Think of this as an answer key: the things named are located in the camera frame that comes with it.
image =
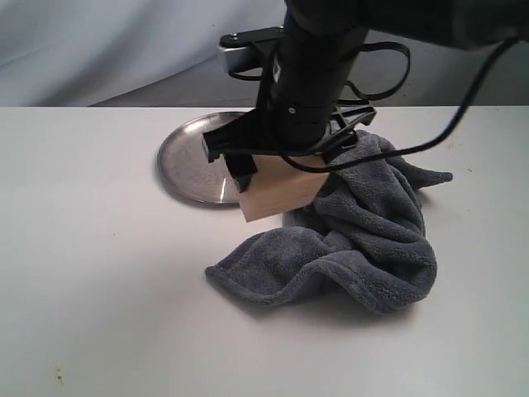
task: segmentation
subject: metal plate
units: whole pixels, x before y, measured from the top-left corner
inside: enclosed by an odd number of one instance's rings
[[[237,190],[224,160],[207,162],[203,133],[224,126],[243,112],[219,112],[186,122],[165,139],[158,169],[170,193],[200,203],[237,204]]]

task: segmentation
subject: gray towel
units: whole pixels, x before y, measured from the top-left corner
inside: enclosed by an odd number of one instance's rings
[[[358,135],[356,148],[331,165],[394,149],[380,136]],[[437,270],[414,191],[450,180],[401,157],[333,173],[310,205],[285,216],[292,226],[249,238],[206,275],[253,304],[286,304],[340,285],[373,312],[403,309],[428,295]]]

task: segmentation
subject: wooden block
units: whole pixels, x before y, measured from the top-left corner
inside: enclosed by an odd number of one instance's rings
[[[310,155],[295,160],[311,167],[324,167],[321,157]],[[239,204],[247,222],[301,208],[314,199],[328,174],[310,174],[294,169],[281,157],[254,155],[259,172],[249,188],[239,194]]]

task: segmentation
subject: white tabletop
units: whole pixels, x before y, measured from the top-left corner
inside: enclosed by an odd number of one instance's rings
[[[340,294],[280,309],[205,279],[280,224],[174,201],[155,155],[219,109],[0,109],[0,396],[529,394],[529,108],[474,108],[409,160],[439,275],[388,317]],[[425,141],[454,108],[382,108],[369,131]]]

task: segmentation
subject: white fabric backdrop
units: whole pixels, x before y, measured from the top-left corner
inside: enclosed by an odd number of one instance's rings
[[[94,104],[283,18],[283,0],[0,0],[0,106]]]

